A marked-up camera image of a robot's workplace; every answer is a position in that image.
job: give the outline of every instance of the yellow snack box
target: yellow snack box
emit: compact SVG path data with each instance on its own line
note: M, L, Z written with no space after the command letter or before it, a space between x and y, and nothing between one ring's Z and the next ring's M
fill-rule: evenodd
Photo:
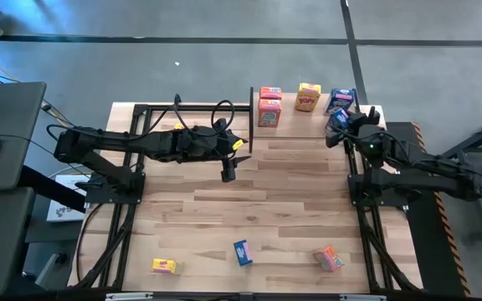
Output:
M295 108L299 111L311 112L315 109L320 96L320 84L301 83L299 93L297 93L297 100L295 101Z
M154 258L154 262L151 265L151 271L154 273L180 274L182 269L183 263L170 259Z

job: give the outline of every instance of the gray floor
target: gray floor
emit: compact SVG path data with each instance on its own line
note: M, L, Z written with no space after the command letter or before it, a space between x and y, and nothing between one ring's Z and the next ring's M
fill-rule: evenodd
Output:
M482 40L480 0L349 0L356 38ZM167 38L346 38L339 0L1 0L13 35ZM482 48L358 47L370 104L389 121L417 121L442 152L482 125ZM355 85L347 45L1 42L0 65L48 84L46 99L75 124L105 126L114 101L245 101L250 86L294 92L299 82ZM53 148L40 115L33 139ZM64 166L31 147L45 174ZM444 200L455 235L479 229L474 204ZM472 294L482 297L482 242L459 243Z

